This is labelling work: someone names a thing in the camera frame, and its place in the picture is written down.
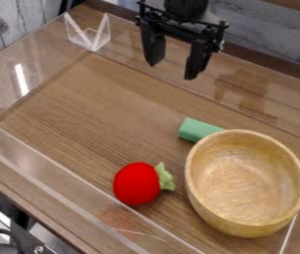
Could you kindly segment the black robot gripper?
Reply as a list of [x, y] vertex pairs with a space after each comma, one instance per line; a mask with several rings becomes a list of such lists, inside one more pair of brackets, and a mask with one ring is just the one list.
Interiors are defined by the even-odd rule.
[[[139, 18], [162, 28], [178, 40], [192, 43], [185, 79], [193, 80], [206, 69], [213, 52], [225, 46], [229, 24], [210, 8], [210, 0], [138, 0]], [[141, 23], [141, 39], [146, 62], [154, 66], [165, 57], [166, 39], [150, 24]]]

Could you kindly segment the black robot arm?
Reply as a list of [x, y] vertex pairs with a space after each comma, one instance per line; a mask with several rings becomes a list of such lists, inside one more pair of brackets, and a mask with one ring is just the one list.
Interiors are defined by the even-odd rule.
[[154, 66], [166, 56], [166, 38], [174, 38], [190, 47], [185, 79], [196, 79], [206, 69], [213, 53], [225, 46], [229, 24], [209, 10], [209, 0], [138, 0], [143, 56]]

